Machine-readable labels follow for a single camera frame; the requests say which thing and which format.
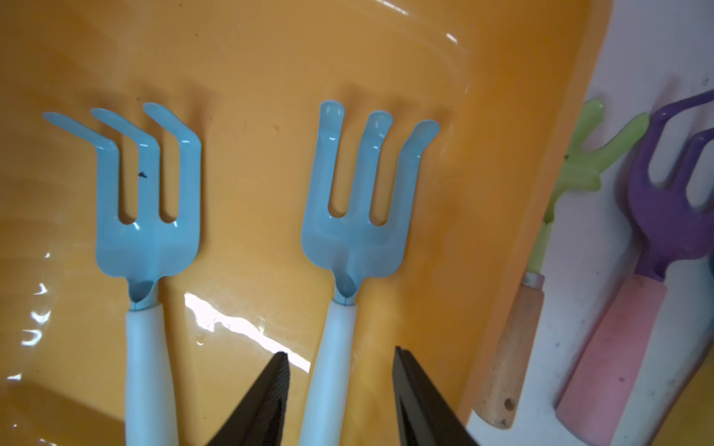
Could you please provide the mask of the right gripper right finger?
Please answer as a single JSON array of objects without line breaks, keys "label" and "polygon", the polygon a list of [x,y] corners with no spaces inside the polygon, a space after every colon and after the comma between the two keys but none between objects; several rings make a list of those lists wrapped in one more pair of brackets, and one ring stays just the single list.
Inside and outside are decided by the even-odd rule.
[{"label": "right gripper right finger", "polygon": [[408,349],[395,348],[392,383],[402,445],[478,445]]}]

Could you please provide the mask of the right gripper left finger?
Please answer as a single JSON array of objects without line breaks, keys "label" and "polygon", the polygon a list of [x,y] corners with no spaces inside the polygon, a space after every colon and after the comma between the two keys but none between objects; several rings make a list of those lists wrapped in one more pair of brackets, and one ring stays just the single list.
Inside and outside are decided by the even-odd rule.
[{"label": "right gripper left finger", "polygon": [[289,384],[288,356],[277,352],[208,445],[280,445]]}]

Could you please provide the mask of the light blue rake pale handle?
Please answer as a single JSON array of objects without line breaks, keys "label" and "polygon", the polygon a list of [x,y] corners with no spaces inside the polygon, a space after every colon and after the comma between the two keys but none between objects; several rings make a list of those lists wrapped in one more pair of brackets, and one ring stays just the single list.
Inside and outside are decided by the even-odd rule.
[{"label": "light blue rake pale handle", "polygon": [[393,123],[386,111],[368,116],[360,140],[348,211],[329,211],[344,106],[326,100],[319,128],[301,231],[301,247],[319,268],[333,273],[331,299],[299,434],[302,445],[340,443],[351,371],[356,297],[364,279],[393,275],[403,263],[422,154],[440,132],[434,120],[419,122],[399,154],[388,221],[370,220],[382,145]]}]

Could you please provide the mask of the green fork blue handle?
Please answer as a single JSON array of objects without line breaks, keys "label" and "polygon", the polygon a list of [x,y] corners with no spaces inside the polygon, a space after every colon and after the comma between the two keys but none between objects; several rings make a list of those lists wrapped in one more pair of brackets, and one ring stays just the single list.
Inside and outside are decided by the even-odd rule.
[{"label": "green fork blue handle", "polygon": [[44,118],[92,144],[97,153],[96,248],[100,270],[128,282],[126,314],[125,441],[128,445],[180,442],[165,312],[158,282],[185,271],[196,258],[201,230],[202,142],[172,111],[152,102],[143,111],[180,145],[180,209],[166,223],[160,217],[161,151],[156,139],[121,115],[92,110],[94,118],[132,139],[139,149],[138,216],[120,220],[117,145],[60,113]]}]

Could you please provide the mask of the purple fork pink handle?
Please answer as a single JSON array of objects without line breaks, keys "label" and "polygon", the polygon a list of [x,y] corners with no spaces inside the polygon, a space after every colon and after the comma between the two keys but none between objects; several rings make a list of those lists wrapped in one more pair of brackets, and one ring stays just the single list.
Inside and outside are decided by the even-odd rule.
[{"label": "purple fork pink handle", "polygon": [[713,250],[713,214],[690,204],[686,188],[712,141],[712,129],[696,133],[682,150],[669,187],[650,180],[649,165],[666,124],[677,114],[712,102],[707,91],[654,113],[628,174],[628,207],[643,234],[643,250],[593,331],[565,386],[556,417],[587,445],[611,444],[643,365],[666,293],[666,271],[678,260],[704,258]]}]

